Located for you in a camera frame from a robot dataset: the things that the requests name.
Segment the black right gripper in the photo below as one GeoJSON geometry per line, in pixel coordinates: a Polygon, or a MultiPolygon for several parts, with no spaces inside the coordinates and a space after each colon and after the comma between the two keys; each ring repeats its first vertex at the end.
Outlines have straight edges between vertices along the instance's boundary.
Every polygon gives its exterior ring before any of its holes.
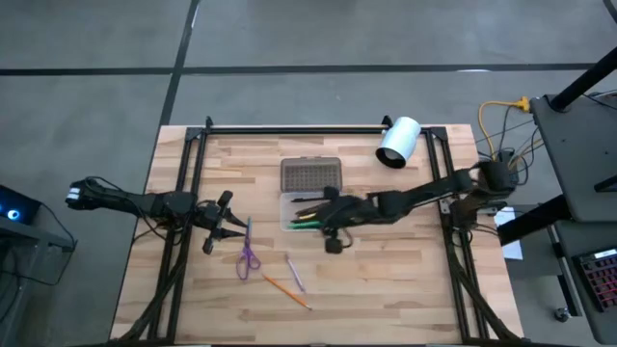
{"type": "Polygon", "coordinates": [[[319,212],[325,212],[325,251],[328,254],[341,254],[342,241],[338,238],[338,228],[369,224],[380,217],[378,207],[370,199],[355,196],[339,196],[339,190],[326,186],[319,212]]]}

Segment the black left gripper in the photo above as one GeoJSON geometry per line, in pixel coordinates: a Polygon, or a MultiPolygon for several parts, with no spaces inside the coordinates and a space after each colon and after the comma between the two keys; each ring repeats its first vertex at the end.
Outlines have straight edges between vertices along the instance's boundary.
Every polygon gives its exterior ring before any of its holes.
{"type": "Polygon", "coordinates": [[[192,226],[210,230],[210,234],[206,237],[202,251],[205,254],[211,254],[214,248],[215,241],[221,241],[226,238],[243,237],[242,232],[220,228],[222,219],[238,227],[245,227],[246,223],[237,218],[230,209],[230,201],[233,193],[229,190],[223,192],[218,199],[218,204],[213,201],[200,202],[196,205],[192,216],[192,226]]]}

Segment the purple-handled scissors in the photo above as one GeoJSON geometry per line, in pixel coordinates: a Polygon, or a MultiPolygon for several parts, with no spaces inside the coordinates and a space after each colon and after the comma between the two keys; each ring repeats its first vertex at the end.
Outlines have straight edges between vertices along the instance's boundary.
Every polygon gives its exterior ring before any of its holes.
{"type": "Polygon", "coordinates": [[[253,234],[253,219],[248,218],[243,248],[236,261],[236,274],[240,280],[247,280],[252,270],[259,270],[261,261],[251,248],[253,234]]]}

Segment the purple pen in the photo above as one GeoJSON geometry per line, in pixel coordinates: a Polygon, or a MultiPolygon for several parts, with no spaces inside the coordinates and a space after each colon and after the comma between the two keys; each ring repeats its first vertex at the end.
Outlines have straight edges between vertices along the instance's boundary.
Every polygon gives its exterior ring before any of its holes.
{"type": "Polygon", "coordinates": [[[286,261],[288,267],[290,268],[290,270],[292,272],[293,278],[294,278],[297,286],[299,287],[300,291],[302,293],[306,293],[307,292],[306,288],[305,288],[305,286],[304,286],[304,284],[303,284],[303,282],[301,280],[301,277],[300,277],[300,275],[298,273],[298,270],[295,267],[295,265],[294,265],[293,261],[291,260],[290,256],[288,254],[285,254],[284,258],[285,258],[285,261],[286,261]]]}

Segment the orange pencil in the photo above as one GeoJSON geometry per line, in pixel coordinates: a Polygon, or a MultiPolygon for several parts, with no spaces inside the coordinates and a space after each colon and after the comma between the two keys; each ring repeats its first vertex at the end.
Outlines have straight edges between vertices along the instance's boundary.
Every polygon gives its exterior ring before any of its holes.
{"type": "Polygon", "coordinates": [[[291,300],[293,300],[295,303],[297,303],[298,305],[308,309],[308,310],[313,310],[313,308],[303,299],[301,299],[298,295],[292,293],[291,291],[289,291],[288,289],[286,289],[284,286],[282,286],[280,283],[278,283],[277,281],[275,281],[274,279],[262,274],[262,277],[268,281],[270,284],[272,284],[273,286],[275,286],[277,289],[279,289],[282,293],[284,293],[287,297],[289,297],[291,300]]]}

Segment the clear plastic supply box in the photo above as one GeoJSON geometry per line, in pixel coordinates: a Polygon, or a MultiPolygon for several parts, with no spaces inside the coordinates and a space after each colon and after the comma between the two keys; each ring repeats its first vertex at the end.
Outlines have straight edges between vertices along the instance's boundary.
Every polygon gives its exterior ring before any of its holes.
{"type": "Polygon", "coordinates": [[[298,219],[299,216],[295,212],[317,204],[321,204],[323,200],[308,201],[308,202],[291,202],[296,198],[314,198],[323,197],[322,192],[290,192],[282,193],[280,196],[280,227],[285,232],[318,232],[319,228],[310,229],[289,229],[287,226],[290,221],[298,219]]]}

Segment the grey supply box lid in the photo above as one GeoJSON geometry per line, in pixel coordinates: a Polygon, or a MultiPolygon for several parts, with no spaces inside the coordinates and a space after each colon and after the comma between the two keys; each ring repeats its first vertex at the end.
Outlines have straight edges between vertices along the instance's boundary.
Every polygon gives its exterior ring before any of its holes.
{"type": "Polygon", "coordinates": [[[323,191],[326,187],[340,190],[341,161],[337,157],[298,157],[281,160],[281,191],[305,193],[323,191]]]}

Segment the white cylindrical lamp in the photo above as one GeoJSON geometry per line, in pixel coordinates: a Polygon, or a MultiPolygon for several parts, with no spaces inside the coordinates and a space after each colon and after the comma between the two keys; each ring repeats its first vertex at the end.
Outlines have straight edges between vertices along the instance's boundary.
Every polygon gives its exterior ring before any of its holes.
{"type": "Polygon", "coordinates": [[[377,159],[391,169],[403,169],[416,150],[417,138],[421,132],[420,124],[409,117],[392,120],[384,116],[383,138],[375,151],[377,159]]]}

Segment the white paper sheet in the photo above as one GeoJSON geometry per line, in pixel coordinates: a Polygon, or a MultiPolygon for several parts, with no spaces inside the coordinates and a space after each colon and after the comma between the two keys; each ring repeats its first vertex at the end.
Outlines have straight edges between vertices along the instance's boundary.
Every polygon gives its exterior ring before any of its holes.
{"type": "MultiPolygon", "coordinates": [[[[497,227],[510,222],[516,218],[516,213],[513,207],[506,206],[500,209],[494,216],[494,221],[497,227]]],[[[502,247],[503,256],[510,260],[523,260],[523,250],[519,240],[507,244],[502,247]]]]}

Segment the dark grey equipment stand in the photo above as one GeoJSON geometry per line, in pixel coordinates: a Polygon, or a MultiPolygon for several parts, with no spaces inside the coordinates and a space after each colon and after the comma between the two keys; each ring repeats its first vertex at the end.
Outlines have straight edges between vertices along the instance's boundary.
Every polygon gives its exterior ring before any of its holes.
{"type": "Polygon", "coordinates": [[[0,347],[16,347],[17,333],[33,286],[58,280],[42,276],[55,267],[52,256],[74,250],[69,237],[0,218],[0,347]]]}

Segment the black desk leg bar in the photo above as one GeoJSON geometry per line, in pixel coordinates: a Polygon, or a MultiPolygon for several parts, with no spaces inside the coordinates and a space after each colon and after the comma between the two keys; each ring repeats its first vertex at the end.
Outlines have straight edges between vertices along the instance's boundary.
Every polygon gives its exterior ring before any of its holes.
{"type": "Polygon", "coordinates": [[[551,226],[557,221],[571,219],[572,214],[568,203],[563,195],[559,195],[499,226],[497,234],[500,245],[506,246],[530,233],[551,226]]]}

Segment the black computer with blue light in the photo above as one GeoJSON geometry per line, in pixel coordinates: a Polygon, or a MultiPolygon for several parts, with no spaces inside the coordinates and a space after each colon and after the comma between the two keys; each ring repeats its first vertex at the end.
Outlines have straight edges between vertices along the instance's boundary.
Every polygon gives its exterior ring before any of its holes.
{"type": "Polygon", "coordinates": [[[0,217],[23,225],[31,225],[41,202],[0,185],[0,217]]]}

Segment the keyboard with red backlight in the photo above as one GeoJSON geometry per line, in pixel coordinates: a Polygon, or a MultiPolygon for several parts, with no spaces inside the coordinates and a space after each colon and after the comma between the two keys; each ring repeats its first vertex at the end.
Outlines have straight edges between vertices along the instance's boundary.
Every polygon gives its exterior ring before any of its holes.
{"type": "Polygon", "coordinates": [[[577,255],[574,263],[596,310],[617,308],[617,248],[577,255]]]}

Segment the black pole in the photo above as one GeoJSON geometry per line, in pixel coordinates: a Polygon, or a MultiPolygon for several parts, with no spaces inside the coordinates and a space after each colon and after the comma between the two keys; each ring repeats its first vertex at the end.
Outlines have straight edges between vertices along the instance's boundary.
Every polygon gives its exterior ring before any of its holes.
{"type": "Polygon", "coordinates": [[[617,68],[617,46],[587,69],[571,85],[550,99],[553,111],[565,111],[576,99],[598,84],[617,68]]]}

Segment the dark grey keyboard desk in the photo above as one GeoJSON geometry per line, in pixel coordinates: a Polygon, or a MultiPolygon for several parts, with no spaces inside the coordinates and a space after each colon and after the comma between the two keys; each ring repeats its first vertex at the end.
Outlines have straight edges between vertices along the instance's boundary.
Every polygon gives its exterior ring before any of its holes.
{"type": "Polygon", "coordinates": [[[574,263],[577,255],[617,248],[617,224],[558,221],[554,229],[592,335],[603,345],[617,345],[617,308],[607,312],[596,310],[574,263]]]}

